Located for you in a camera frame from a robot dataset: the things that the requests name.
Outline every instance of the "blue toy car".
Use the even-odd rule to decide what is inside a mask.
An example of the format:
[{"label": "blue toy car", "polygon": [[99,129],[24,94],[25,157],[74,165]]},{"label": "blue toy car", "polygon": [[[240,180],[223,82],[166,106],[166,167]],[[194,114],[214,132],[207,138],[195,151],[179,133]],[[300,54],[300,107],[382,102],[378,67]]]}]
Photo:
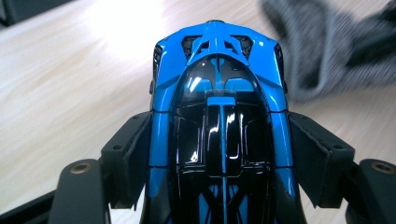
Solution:
[{"label": "blue toy car", "polygon": [[162,205],[143,222],[273,223],[276,182],[299,197],[280,46],[208,21],[159,41],[153,58],[145,206]]}]

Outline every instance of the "car air vent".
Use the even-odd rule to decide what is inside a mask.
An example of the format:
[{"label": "car air vent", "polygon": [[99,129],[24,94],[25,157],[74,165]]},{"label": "car air vent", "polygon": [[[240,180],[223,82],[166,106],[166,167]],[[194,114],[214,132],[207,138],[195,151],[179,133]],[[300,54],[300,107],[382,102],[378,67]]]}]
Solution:
[{"label": "car air vent", "polygon": [[251,52],[251,47],[253,46],[253,41],[251,41],[251,39],[245,35],[234,35],[233,37],[241,43],[242,52],[248,59],[248,56]]},{"label": "car air vent", "polygon": [[209,49],[209,41],[206,41],[205,43],[202,43],[201,47],[199,48],[197,53],[200,53],[200,52],[202,52],[202,51],[204,51],[206,49]]},{"label": "car air vent", "polygon": [[153,75],[153,79],[154,81],[157,81],[157,77],[158,77],[158,71],[160,69],[160,61],[161,61],[161,56],[163,55],[163,48],[161,48],[161,46],[156,45],[154,48],[154,53],[152,56],[152,75]]},{"label": "car air vent", "polygon": [[224,42],[225,48],[226,49],[231,49],[233,51],[234,54],[237,54],[236,49],[233,47],[233,44],[229,43],[229,42]]},{"label": "car air vent", "polygon": [[210,23],[210,22],[212,22],[212,21],[218,21],[218,22],[224,23],[224,21],[221,21],[221,20],[211,20],[211,21],[207,21],[206,23]]},{"label": "car air vent", "polygon": [[186,58],[189,59],[192,53],[192,43],[196,38],[201,37],[200,35],[195,35],[195,36],[186,36],[184,39],[181,41],[181,46],[183,47],[184,50],[184,55],[186,55]]},{"label": "car air vent", "polygon": [[283,53],[282,53],[282,48],[280,47],[279,44],[276,44],[274,46],[274,52],[276,56],[276,64],[277,64],[277,69],[279,70],[280,74],[280,79],[284,79],[284,70],[283,70]]}]

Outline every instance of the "light wood surface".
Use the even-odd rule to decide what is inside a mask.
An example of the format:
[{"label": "light wood surface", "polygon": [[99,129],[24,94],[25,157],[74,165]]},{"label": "light wood surface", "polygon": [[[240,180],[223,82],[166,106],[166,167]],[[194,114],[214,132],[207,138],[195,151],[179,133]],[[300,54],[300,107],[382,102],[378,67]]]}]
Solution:
[{"label": "light wood surface", "polygon": [[[362,18],[388,1],[332,0]],[[72,161],[100,149],[132,115],[149,109],[155,43],[220,19],[276,38],[260,1],[78,0],[0,31],[0,214],[56,188]],[[396,162],[396,87],[290,104],[357,149],[355,161]],[[314,209],[309,223],[345,223],[343,209]],[[139,210],[112,211],[136,223]]]}]

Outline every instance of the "black plastic bracket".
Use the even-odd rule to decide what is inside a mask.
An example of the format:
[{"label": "black plastic bracket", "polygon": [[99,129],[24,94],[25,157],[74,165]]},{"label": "black plastic bracket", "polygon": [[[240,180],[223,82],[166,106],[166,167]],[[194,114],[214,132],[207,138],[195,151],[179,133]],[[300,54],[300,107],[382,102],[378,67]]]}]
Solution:
[{"label": "black plastic bracket", "polygon": [[151,113],[128,119],[102,148],[106,195],[112,208],[137,204],[146,183],[149,163]]},{"label": "black plastic bracket", "polygon": [[395,165],[379,160],[361,161],[343,180],[347,223],[396,223],[395,187]]},{"label": "black plastic bracket", "polygon": [[0,216],[0,223],[44,224],[48,222],[55,191],[16,207]]},{"label": "black plastic bracket", "polygon": [[309,117],[289,112],[289,120],[300,185],[314,206],[339,208],[340,179],[350,170],[355,149]]},{"label": "black plastic bracket", "polygon": [[110,223],[99,161],[76,161],[62,170],[48,223]]}]

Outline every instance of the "gray cloth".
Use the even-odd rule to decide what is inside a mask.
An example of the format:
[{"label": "gray cloth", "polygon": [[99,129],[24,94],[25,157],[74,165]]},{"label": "gray cloth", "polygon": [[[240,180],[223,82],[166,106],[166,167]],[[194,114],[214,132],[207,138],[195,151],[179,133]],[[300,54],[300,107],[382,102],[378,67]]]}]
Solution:
[{"label": "gray cloth", "polygon": [[263,9],[280,36],[289,100],[304,102],[396,83],[396,46],[386,57],[347,66],[354,41],[394,32],[394,23],[369,18],[354,21],[350,14],[337,12],[320,0],[263,0]]}]

